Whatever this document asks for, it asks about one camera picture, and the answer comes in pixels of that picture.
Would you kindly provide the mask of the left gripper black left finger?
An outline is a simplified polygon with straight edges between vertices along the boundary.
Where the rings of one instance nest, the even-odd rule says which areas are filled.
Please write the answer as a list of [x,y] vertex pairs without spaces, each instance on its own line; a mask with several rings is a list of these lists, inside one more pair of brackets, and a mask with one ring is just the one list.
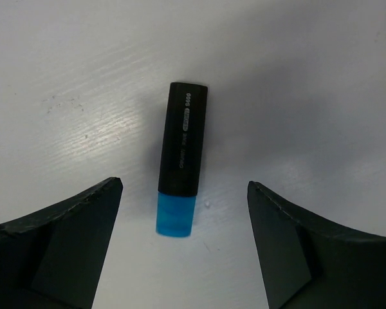
[[91,308],[123,185],[108,178],[0,224],[0,308]]

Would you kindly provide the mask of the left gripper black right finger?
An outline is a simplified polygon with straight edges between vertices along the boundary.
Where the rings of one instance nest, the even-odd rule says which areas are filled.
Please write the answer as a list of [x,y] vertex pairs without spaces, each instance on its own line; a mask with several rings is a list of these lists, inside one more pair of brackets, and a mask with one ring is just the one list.
[[258,182],[248,210],[270,308],[386,308],[386,237],[328,220]]

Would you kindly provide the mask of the blue black highlighter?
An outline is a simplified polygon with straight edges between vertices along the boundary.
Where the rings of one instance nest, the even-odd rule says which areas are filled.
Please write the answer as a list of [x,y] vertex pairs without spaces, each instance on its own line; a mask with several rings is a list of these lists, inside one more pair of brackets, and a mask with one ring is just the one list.
[[163,134],[156,232],[190,236],[199,188],[208,88],[170,84]]

